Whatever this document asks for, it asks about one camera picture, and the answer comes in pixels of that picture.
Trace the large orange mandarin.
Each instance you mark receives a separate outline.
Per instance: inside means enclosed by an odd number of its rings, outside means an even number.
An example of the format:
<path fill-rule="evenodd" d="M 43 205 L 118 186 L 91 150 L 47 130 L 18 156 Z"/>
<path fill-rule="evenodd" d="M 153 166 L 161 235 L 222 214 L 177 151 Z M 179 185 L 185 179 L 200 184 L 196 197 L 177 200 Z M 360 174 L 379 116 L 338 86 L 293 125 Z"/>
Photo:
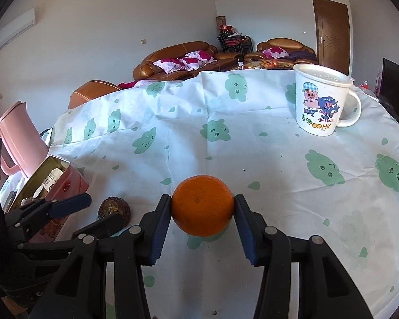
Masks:
<path fill-rule="evenodd" d="M 183 180 L 171 196 L 174 222 L 191 236 L 219 234 L 231 221 L 234 199 L 224 182 L 209 175 Z"/>

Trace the pink metal tin box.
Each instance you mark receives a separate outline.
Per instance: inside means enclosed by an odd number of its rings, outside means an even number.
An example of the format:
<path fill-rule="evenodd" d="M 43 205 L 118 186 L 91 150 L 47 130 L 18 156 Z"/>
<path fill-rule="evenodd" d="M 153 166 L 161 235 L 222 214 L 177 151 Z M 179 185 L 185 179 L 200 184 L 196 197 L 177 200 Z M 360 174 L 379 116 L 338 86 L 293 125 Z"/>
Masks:
<path fill-rule="evenodd" d="M 91 205 L 87 189 L 87 181 L 71 162 L 48 156 L 6 211 L 13 245 L 54 241 L 71 214 Z"/>

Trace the printed paper leaflet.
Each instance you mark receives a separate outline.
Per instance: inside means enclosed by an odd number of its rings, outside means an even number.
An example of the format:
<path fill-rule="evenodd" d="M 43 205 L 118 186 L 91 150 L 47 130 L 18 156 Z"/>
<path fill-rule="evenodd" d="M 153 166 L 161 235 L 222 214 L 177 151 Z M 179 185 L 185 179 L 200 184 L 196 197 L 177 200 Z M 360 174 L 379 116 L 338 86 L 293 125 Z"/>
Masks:
<path fill-rule="evenodd" d="M 38 189 L 34 192 L 34 198 L 45 197 L 62 175 L 63 171 L 59 168 L 51 170 L 51 172 L 42 181 Z"/>

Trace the pink electric kettle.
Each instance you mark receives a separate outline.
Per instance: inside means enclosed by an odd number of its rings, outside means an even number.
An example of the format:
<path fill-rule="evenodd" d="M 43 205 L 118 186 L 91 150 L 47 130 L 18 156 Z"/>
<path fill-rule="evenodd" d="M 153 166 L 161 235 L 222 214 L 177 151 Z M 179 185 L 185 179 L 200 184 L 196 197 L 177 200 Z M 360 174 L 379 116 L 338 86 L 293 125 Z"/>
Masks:
<path fill-rule="evenodd" d="M 26 103 L 17 101 L 0 118 L 0 139 L 14 165 L 9 166 L 1 155 L 1 169 L 7 176 L 21 172 L 30 178 L 48 154 L 26 110 Z"/>

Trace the white green cloud tablecloth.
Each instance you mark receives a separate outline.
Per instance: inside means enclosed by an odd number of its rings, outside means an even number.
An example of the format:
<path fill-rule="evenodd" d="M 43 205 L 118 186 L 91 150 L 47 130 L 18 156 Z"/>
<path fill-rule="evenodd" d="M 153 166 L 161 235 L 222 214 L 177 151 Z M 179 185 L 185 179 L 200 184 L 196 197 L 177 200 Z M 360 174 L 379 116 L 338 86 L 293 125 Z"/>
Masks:
<path fill-rule="evenodd" d="M 399 125 L 374 99 L 348 99 L 348 128 L 327 137 L 295 119 L 291 71 L 205 72 L 117 91 L 61 114 L 49 152 L 88 182 L 91 206 L 58 234 L 96 220 L 110 196 L 132 223 L 186 178 L 208 174 L 289 236 L 319 235 L 375 318 L 399 305 Z"/>

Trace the pink floral pillow left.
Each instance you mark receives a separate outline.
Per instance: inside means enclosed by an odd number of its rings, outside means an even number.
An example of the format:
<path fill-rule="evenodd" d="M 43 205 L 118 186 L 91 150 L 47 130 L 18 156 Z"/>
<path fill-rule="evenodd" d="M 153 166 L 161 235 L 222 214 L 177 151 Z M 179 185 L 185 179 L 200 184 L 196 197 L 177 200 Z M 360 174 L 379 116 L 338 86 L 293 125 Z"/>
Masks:
<path fill-rule="evenodd" d="M 163 58 L 153 62 L 153 65 L 162 69 L 166 74 L 188 70 L 188 68 L 177 58 Z"/>

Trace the brown leather long sofa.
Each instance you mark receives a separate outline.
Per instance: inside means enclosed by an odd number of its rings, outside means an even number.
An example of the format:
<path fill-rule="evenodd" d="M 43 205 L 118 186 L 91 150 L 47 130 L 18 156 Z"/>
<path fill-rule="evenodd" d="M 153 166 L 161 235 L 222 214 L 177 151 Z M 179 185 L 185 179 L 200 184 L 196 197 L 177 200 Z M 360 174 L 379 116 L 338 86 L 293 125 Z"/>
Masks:
<path fill-rule="evenodd" d="M 195 77 L 201 71 L 230 71 L 243 61 L 241 53 L 221 53 L 203 41 L 169 46 L 148 55 L 133 70 L 140 80 L 176 81 Z"/>

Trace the white cartoon mug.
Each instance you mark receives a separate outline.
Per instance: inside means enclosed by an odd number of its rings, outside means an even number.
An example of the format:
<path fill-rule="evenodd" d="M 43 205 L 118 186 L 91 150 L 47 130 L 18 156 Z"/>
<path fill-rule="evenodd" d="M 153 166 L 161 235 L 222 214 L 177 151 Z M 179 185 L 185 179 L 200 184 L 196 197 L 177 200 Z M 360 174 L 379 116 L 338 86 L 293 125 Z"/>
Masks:
<path fill-rule="evenodd" d="M 354 125 L 362 112 L 362 103 L 353 91 L 354 78 L 315 64 L 295 64 L 296 122 L 307 133 L 326 137 L 337 127 Z M 342 112 L 347 98 L 356 103 L 356 111 L 347 119 Z"/>

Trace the black television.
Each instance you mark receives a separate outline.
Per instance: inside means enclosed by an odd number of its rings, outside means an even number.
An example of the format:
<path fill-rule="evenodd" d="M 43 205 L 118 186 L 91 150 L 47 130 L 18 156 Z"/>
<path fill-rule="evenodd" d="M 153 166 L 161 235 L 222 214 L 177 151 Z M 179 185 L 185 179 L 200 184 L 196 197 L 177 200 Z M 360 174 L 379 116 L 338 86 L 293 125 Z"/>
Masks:
<path fill-rule="evenodd" d="M 379 102 L 399 123 L 399 64 L 384 59 Z"/>

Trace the cluttered coffee table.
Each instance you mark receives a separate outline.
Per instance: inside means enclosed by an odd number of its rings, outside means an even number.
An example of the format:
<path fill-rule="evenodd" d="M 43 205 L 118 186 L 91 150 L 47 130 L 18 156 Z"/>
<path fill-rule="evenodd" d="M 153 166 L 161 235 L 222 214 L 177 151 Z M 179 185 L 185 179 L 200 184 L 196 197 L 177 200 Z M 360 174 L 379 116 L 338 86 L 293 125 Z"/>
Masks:
<path fill-rule="evenodd" d="M 245 60 L 240 61 L 235 69 L 264 69 L 264 70 L 292 70 L 294 67 L 293 61 L 279 61 L 279 60 Z"/>

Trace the stacked dark chairs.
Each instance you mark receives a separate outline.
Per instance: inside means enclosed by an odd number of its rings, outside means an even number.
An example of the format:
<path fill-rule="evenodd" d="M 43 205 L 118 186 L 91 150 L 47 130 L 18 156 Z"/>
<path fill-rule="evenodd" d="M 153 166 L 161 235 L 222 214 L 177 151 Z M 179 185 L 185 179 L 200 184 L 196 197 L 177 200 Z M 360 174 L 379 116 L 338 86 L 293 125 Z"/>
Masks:
<path fill-rule="evenodd" d="M 224 53 L 241 53 L 246 55 L 253 51 L 251 38 L 226 23 L 225 16 L 217 16 L 218 41 Z"/>

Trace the pink floral pillow small sofa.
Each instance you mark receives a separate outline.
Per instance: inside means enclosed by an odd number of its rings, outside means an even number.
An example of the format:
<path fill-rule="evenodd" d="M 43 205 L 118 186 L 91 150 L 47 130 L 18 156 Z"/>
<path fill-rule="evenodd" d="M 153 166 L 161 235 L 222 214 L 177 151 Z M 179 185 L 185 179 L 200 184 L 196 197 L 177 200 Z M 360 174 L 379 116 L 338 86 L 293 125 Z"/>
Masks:
<path fill-rule="evenodd" d="M 275 60 L 280 58 L 288 58 L 290 56 L 289 52 L 287 52 L 285 49 L 281 47 L 270 47 L 264 49 L 262 53 L 266 59 L 275 59 Z"/>

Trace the brown leather small sofa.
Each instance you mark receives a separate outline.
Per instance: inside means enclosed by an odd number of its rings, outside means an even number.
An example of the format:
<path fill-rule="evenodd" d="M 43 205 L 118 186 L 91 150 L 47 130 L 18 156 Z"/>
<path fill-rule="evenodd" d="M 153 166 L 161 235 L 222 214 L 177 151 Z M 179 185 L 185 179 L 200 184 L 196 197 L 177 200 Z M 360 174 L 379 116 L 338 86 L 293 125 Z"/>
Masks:
<path fill-rule="evenodd" d="M 315 51 L 303 43 L 290 38 L 272 38 L 258 43 L 256 51 L 244 56 L 248 69 L 287 69 L 295 64 L 317 64 Z"/>

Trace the brown wooden door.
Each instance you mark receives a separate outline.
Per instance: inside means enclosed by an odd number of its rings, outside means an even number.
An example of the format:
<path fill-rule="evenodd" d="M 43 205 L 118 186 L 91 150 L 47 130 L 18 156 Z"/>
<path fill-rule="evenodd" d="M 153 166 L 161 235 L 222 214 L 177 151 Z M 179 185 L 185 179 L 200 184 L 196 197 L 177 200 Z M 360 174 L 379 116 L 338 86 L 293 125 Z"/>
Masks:
<path fill-rule="evenodd" d="M 350 19 L 346 4 L 312 0 L 318 63 L 343 74 L 350 71 Z"/>

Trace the white wall air conditioner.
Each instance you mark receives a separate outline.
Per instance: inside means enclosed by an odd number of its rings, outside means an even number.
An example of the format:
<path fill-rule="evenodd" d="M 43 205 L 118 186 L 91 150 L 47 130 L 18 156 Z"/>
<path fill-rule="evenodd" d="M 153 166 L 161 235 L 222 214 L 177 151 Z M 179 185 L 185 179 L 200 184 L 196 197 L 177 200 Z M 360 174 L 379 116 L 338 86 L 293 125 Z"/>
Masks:
<path fill-rule="evenodd" d="M 35 9 L 29 9 L 0 29 L 0 50 L 36 24 Z"/>

